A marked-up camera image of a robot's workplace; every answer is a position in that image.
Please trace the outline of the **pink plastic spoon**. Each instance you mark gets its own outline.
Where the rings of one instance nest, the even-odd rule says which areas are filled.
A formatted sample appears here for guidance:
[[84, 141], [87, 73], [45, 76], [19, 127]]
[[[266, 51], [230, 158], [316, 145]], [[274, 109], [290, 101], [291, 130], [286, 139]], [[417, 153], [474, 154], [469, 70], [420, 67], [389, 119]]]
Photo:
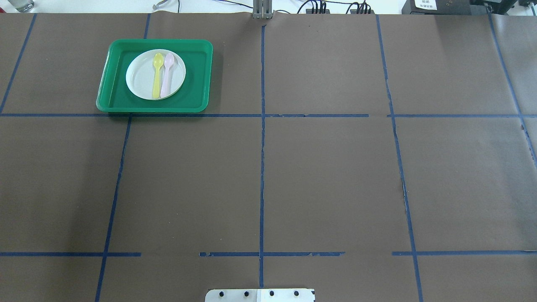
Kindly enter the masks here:
[[163, 80], [162, 80], [162, 86], [160, 91], [160, 97], [164, 98], [169, 95], [170, 90], [170, 82], [172, 77], [171, 69], [175, 63], [175, 56], [169, 52], [164, 58], [164, 73], [163, 73]]

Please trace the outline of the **green plastic tray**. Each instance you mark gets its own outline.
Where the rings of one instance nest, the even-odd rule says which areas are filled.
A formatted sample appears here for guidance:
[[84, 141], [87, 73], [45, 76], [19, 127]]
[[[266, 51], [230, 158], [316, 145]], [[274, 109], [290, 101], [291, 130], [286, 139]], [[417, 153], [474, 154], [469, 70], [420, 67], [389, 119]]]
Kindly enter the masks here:
[[[135, 96], [126, 83], [130, 63], [152, 49], [178, 54], [186, 65], [180, 90], [160, 101]], [[213, 45], [203, 39], [119, 39], [109, 46], [96, 107], [111, 113], [198, 113], [209, 104]]]

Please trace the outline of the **aluminium frame post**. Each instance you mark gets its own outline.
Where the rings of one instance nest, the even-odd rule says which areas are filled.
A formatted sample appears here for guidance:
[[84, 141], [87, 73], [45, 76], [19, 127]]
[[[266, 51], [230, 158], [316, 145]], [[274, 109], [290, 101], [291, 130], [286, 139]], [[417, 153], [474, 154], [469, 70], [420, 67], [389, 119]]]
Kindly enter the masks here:
[[274, 16], [272, 4], [272, 0], [254, 0], [253, 19], [272, 19]]

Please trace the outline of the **clear water bottle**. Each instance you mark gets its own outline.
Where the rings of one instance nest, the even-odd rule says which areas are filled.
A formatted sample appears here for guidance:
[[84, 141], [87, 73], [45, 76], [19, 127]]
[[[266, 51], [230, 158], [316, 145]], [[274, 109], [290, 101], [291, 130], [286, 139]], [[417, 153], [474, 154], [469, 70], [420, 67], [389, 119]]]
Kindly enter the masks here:
[[29, 12], [34, 6], [34, 0], [7, 0], [18, 12]]

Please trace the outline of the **yellow plastic spoon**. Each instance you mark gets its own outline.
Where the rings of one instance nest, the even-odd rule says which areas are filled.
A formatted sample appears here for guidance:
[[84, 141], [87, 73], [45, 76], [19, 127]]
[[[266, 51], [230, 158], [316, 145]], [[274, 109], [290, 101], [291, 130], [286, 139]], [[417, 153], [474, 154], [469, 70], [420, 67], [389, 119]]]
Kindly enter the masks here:
[[160, 98], [161, 93], [161, 74], [160, 70], [164, 65], [164, 57], [162, 53], [156, 53], [153, 57], [153, 67], [154, 67], [154, 81], [153, 81], [153, 90], [152, 98]]

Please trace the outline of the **black box device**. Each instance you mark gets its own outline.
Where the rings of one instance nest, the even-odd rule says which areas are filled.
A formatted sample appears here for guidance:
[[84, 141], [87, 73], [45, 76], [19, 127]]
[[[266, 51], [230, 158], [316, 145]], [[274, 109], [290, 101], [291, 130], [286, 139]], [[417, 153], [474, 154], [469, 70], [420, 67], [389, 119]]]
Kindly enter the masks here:
[[403, 15], [471, 15], [470, 0], [406, 0]]

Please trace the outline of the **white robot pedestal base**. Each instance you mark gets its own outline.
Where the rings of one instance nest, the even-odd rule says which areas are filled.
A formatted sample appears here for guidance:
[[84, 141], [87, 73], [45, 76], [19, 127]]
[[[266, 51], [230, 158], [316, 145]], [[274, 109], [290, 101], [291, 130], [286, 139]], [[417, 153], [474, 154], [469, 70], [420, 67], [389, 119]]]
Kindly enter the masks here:
[[315, 302], [313, 289], [213, 289], [205, 296], [206, 302]]

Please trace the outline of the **white round plate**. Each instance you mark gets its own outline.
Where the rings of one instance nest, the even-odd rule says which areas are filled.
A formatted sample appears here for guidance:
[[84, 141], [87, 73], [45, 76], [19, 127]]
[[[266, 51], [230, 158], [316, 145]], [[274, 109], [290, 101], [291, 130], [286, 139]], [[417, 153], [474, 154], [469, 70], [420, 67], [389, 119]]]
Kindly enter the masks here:
[[[164, 98], [160, 97], [157, 99], [153, 99], [152, 90], [155, 74], [155, 70], [153, 67], [153, 57], [156, 53], [162, 53], [163, 57], [165, 58], [165, 56], [169, 52], [171, 52], [175, 56], [175, 63], [171, 69], [172, 77], [170, 82], [169, 95]], [[164, 66], [160, 70], [161, 85], [163, 80], [163, 73]], [[140, 54], [138, 57], [133, 59], [133, 61], [127, 68], [126, 83], [129, 90], [135, 96], [149, 101], [160, 101], [162, 99], [171, 97], [173, 94], [180, 90], [186, 79], [186, 73], [186, 65], [178, 54], [166, 49], [152, 49]]]

